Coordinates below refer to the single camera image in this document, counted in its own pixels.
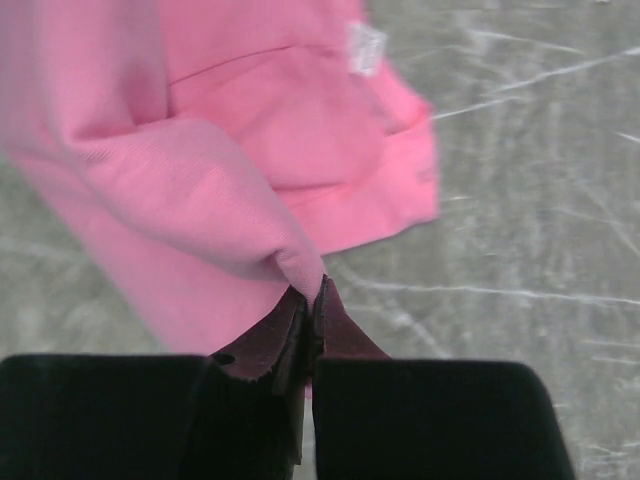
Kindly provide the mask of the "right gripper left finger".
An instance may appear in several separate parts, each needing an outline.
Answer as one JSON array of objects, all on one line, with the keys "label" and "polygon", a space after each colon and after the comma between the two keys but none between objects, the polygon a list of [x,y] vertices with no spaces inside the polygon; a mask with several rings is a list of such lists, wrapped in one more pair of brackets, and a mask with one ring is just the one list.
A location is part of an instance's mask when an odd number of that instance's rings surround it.
[{"label": "right gripper left finger", "polygon": [[288,290],[207,355],[1,363],[5,479],[289,479],[302,456],[307,305]]}]

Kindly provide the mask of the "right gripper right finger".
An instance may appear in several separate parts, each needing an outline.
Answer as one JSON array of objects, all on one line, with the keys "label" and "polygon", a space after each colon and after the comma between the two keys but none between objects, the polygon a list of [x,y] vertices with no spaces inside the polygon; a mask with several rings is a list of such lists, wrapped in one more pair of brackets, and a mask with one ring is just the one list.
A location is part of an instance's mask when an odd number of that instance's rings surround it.
[{"label": "right gripper right finger", "polygon": [[572,479],[551,398],[527,365],[394,359],[325,279],[314,306],[321,479]]}]

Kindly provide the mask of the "pink t-shirt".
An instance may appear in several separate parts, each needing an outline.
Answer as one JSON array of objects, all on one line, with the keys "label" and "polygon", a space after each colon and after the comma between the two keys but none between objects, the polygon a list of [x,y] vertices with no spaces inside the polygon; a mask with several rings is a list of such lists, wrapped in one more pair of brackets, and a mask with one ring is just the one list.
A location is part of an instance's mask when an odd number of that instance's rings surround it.
[{"label": "pink t-shirt", "polygon": [[438,213],[362,1],[5,1],[1,147],[153,333],[209,354]]}]

